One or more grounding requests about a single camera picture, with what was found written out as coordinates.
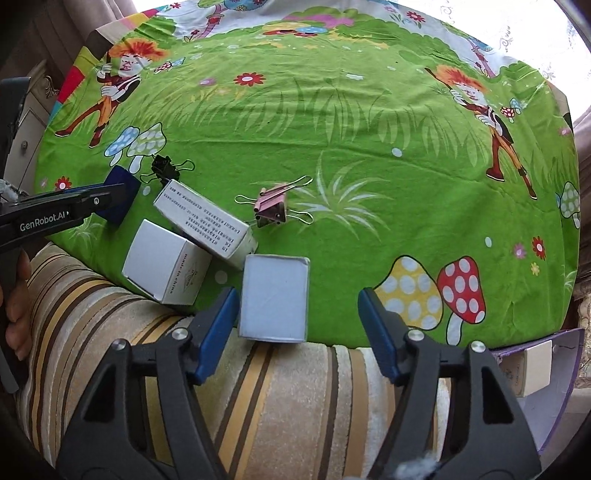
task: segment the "green tablecloth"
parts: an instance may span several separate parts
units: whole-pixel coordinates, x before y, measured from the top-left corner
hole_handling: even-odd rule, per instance
[[[536,70],[386,0],[187,1],[90,36],[36,183],[101,182],[114,163],[150,173],[160,152],[194,162],[182,182],[250,220],[236,195],[312,176],[288,194],[311,226],[255,230],[259,253],[310,258],[310,341],[367,345],[356,297],[375,286],[439,341],[501,346],[557,330],[571,295],[565,113]],[[54,240],[133,289],[121,268],[139,224],[171,226],[152,206],[159,190],[142,187],[118,229],[92,216]],[[241,277],[214,261],[196,307]]]

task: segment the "purple plastic tray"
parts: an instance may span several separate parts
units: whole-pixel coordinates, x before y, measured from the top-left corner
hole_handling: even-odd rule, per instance
[[[512,353],[548,340],[552,340],[550,385],[517,399],[534,436],[538,453],[548,445],[573,392],[583,352],[584,329],[564,330],[533,342],[492,350],[492,354],[500,362]]]

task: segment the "black binder clip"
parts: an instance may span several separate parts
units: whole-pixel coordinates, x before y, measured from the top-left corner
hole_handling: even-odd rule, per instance
[[[150,183],[153,180],[159,179],[162,186],[165,187],[170,180],[179,181],[181,177],[180,172],[183,170],[195,170],[195,163],[191,160],[185,160],[179,165],[174,165],[169,156],[162,157],[161,155],[155,155],[154,161],[152,162],[152,173],[144,173],[139,176],[139,179],[142,183]]]

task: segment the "white box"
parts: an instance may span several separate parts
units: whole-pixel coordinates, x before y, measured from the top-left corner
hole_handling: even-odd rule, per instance
[[[310,260],[248,255],[238,335],[281,343],[306,341]]]
[[[209,252],[186,238],[144,220],[122,273],[160,303],[192,305],[211,260]]]
[[[552,370],[552,340],[506,356],[499,367],[517,397],[547,387]]]
[[[239,270],[246,256],[256,251],[250,226],[176,180],[168,182],[154,206],[191,239]]]

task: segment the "striped cushion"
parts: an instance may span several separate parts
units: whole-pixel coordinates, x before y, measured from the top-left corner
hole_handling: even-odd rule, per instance
[[[190,319],[113,286],[54,245],[32,264],[33,352],[18,413],[33,445],[54,465],[109,344],[153,342]],[[171,463],[157,389],[155,378],[145,380],[151,446],[157,459]],[[397,396],[370,349],[252,342],[235,331],[216,374],[195,392],[230,478],[253,480],[365,476]],[[435,447],[444,430],[434,425]]]

